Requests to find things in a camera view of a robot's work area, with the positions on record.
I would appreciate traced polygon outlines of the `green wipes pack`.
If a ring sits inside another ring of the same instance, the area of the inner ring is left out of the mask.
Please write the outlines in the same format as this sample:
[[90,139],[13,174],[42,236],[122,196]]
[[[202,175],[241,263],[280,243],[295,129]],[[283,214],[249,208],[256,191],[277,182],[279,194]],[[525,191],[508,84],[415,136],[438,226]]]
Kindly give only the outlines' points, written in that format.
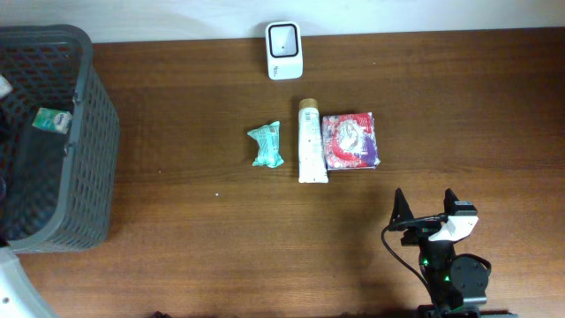
[[254,139],[259,146],[258,154],[252,163],[253,166],[267,166],[273,169],[284,163],[280,155],[279,121],[253,129],[247,135]]

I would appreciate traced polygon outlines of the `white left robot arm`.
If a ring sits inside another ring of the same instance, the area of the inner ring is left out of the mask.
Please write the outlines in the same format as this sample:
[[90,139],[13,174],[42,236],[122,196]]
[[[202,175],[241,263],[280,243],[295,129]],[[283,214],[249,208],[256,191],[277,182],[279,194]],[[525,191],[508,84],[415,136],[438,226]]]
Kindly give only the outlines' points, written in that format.
[[58,314],[30,283],[19,258],[1,248],[1,318],[57,318]]

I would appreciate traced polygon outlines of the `teal small tissue pack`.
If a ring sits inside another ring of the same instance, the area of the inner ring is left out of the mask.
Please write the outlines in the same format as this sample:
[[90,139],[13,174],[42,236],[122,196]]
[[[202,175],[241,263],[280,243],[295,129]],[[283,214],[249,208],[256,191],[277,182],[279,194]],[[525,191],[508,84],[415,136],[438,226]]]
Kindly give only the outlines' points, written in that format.
[[32,127],[49,133],[67,134],[72,123],[69,111],[39,108],[32,122]]

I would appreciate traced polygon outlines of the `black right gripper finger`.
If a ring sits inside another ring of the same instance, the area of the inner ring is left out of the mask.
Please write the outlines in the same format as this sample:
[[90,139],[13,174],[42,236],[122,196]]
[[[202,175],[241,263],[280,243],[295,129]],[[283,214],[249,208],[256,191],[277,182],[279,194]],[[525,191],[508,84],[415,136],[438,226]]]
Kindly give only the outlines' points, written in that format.
[[414,219],[410,206],[403,195],[401,188],[395,190],[394,207],[390,217],[390,223],[400,223]]
[[443,200],[444,213],[448,216],[476,216],[477,210],[470,201],[460,201],[455,193],[448,188]]

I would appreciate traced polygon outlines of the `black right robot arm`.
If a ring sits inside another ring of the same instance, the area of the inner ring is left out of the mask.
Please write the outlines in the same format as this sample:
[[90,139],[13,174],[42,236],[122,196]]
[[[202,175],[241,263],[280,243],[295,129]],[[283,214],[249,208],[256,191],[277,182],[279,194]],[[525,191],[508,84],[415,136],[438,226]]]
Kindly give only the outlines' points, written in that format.
[[[395,190],[394,207],[380,238],[388,252],[424,285],[429,305],[418,307],[416,316],[425,318],[513,317],[507,311],[483,312],[492,264],[474,254],[457,254],[455,244],[470,236],[478,223],[478,211],[469,201],[461,201],[451,189],[445,191],[444,211],[415,217],[403,191]],[[419,248],[414,269],[386,241],[388,232],[403,234],[402,246]]]

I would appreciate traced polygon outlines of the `red purple tissue pack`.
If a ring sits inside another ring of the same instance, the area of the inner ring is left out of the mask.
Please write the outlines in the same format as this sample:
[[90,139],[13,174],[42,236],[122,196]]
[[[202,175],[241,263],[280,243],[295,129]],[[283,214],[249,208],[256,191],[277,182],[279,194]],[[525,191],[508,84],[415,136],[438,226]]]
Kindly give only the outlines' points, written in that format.
[[321,132],[329,170],[375,169],[380,164],[372,112],[325,116]]

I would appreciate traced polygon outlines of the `white cream tube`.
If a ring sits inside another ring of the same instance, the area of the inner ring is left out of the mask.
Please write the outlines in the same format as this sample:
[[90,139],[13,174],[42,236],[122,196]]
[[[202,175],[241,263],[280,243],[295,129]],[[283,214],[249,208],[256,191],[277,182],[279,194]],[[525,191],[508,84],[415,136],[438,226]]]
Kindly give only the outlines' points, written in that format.
[[303,184],[326,184],[328,172],[322,146],[318,102],[313,98],[305,98],[298,106],[298,181]]

